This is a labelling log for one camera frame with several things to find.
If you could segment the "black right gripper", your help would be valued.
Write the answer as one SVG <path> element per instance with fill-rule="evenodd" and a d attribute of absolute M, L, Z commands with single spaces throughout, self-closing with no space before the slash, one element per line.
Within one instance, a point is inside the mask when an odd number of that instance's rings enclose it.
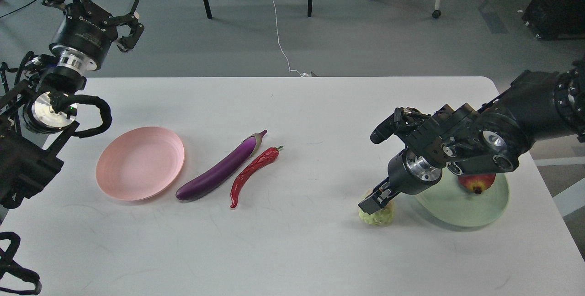
<path fill-rule="evenodd" d="M 372 215 L 385 208 L 395 193 L 416 195 L 441 181 L 443 171 L 432 166 L 411 149 L 403 149 L 390 159 L 387 166 L 388 178 L 375 186 L 358 207 Z"/>

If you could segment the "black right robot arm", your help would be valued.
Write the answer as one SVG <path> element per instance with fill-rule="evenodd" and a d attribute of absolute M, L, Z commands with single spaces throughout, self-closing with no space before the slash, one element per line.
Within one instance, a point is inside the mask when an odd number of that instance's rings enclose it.
<path fill-rule="evenodd" d="M 566 73 L 524 71 L 510 87 L 474 110 L 445 105 L 432 115 L 397 107 L 371 133 L 374 144 L 395 135 L 405 148 L 390 159 L 387 177 L 358 206 L 382 210 L 397 194 L 416 195 L 442 171 L 478 175 L 512 172 L 535 142 L 572 134 L 584 142 L 584 60 Z"/>

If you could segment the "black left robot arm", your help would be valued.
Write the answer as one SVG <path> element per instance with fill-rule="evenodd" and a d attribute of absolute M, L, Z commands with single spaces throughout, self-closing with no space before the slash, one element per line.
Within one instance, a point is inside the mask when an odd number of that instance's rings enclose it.
<path fill-rule="evenodd" d="M 93 0 L 37 0 L 63 13 L 47 54 L 28 51 L 21 63 L 1 63 L 1 217 L 40 193 L 61 171 L 58 153 L 72 137 L 111 126 L 109 105 L 82 95 L 86 73 L 98 71 L 112 46 L 131 52 L 145 28 L 134 0 L 114 15 Z"/>

